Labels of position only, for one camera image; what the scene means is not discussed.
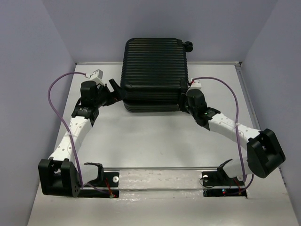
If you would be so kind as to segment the black ribbed hard suitcase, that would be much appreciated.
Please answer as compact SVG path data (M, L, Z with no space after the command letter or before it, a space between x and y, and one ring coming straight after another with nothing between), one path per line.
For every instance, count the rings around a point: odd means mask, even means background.
M192 50L192 42L176 38L129 39L120 79L124 107L132 113L179 111L179 95L188 90L186 54Z

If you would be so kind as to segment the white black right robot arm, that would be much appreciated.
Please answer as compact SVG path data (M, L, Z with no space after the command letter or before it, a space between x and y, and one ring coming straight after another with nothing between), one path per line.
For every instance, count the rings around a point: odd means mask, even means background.
M285 162L285 154L272 130L253 129L234 122L220 111L208 107L200 89L187 90L184 106L199 126L237 143L239 150L246 150L245 157L226 160L218 167L216 178L220 184L226 185L233 178L246 175L266 178Z

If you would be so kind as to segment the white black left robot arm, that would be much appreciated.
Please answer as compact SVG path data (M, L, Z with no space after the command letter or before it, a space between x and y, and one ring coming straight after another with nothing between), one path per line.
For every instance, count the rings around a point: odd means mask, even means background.
M80 98L75 104L66 133L48 159L38 164L41 189L44 195L77 197L84 186L99 186L106 182L103 165L80 163L78 151L94 126L99 108L110 106L125 97L124 90L110 79L110 91L101 79L85 81L80 87Z

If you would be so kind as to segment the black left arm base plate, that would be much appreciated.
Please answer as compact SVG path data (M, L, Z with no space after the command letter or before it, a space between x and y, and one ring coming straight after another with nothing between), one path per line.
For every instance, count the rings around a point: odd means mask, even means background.
M88 182L79 192L79 198L119 198L119 172L105 171L103 179Z

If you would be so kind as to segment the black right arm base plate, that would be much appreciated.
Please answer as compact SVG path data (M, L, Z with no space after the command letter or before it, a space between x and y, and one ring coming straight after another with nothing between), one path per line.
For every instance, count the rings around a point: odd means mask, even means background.
M247 197L245 184L218 171L202 171L199 183L204 197Z

